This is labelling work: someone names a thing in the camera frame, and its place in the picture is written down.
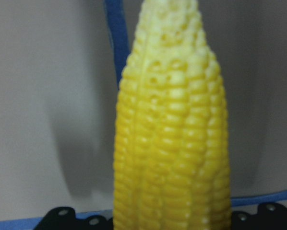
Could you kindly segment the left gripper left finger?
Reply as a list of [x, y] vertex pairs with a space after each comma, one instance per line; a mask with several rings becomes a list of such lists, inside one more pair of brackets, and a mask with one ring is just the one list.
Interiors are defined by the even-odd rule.
[[72, 207], [56, 207], [34, 227], [34, 230], [112, 230], [113, 218], [92, 214], [85, 218], [76, 216]]

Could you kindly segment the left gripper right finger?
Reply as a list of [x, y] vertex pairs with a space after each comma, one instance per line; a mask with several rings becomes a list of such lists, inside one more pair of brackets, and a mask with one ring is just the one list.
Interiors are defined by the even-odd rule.
[[287, 207], [279, 203], [261, 203], [257, 212], [234, 211], [232, 230], [287, 230]]

